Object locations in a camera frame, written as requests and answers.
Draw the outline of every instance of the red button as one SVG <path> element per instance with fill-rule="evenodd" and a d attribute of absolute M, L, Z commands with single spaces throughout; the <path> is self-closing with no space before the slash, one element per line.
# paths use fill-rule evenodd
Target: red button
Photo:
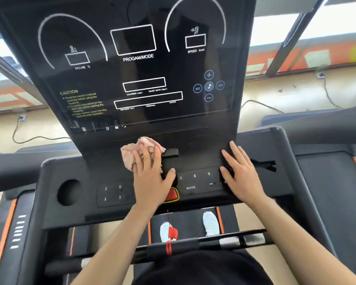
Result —
<path fill-rule="evenodd" d="M 167 194 L 165 202 L 173 201 L 177 199 L 178 199 L 177 191 L 175 189 L 170 189 L 169 194 Z"/>

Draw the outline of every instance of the towel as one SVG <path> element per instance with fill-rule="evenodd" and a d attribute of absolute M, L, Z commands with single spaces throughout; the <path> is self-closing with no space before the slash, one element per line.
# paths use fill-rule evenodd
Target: towel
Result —
<path fill-rule="evenodd" d="M 136 160 L 132 153 L 133 150 L 136 150 L 140 154 L 141 159 L 143 159 L 143 153 L 140 148 L 140 144 L 144 144 L 145 148 L 149 151 L 150 158 L 152 161 L 152 166 L 154 163 L 154 147 L 158 146 L 161 153 L 164 153 L 166 151 L 166 149 L 163 148 L 158 142 L 154 141 L 152 138 L 149 138 L 149 137 L 141 137 L 137 140 L 136 144 L 131 143 L 131 144 L 121 147 L 120 150 L 121 150 L 121 155 L 123 157 L 123 162 L 124 162 L 125 168 L 127 168 L 129 171 L 133 171 L 133 169 L 132 169 L 133 164 L 136 163 Z"/>

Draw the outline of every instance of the yellow button outline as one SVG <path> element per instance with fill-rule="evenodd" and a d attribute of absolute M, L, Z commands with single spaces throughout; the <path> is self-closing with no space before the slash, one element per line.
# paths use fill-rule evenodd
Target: yellow button outline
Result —
<path fill-rule="evenodd" d="M 178 201 L 178 200 L 179 200 L 180 196 L 179 196 L 179 192 L 178 192 L 177 188 L 175 188 L 175 187 L 171 187 L 171 188 L 170 188 L 170 190 L 171 190 L 171 189 L 174 189 L 174 190 L 177 192 L 178 199 L 171 200 L 171 201 L 166 201 L 166 202 L 163 202 L 162 204 L 165 204 L 165 203 L 171 203 L 171 202 L 176 202 L 176 201 Z"/>

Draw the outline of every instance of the forearm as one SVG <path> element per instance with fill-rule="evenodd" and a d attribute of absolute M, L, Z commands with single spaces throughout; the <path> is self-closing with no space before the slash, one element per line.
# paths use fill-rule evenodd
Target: forearm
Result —
<path fill-rule="evenodd" d="M 299 226 L 273 199 L 251 206 L 300 284 L 356 284 L 356 275 Z"/>
<path fill-rule="evenodd" d="M 108 242 L 80 272 L 73 285 L 121 285 L 153 213 L 152 210 L 134 205 Z"/>

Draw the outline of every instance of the electrical outlet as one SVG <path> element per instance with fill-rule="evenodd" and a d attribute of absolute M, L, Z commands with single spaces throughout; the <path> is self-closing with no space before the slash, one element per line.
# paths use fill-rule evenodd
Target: electrical outlet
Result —
<path fill-rule="evenodd" d="M 19 115 L 19 117 L 17 118 L 17 120 L 19 121 L 19 122 L 24 122 L 25 121 L 25 118 L 26 118 L 26 115 L 24 114 L 24 115 Z"/>
<path fill-rule="evenodd" d="M 326 78 L 326 74 L 323 73 L 323 72 L 317 72 L 317 78 L 318 79 L 324 79 L 324 78 Z"/>

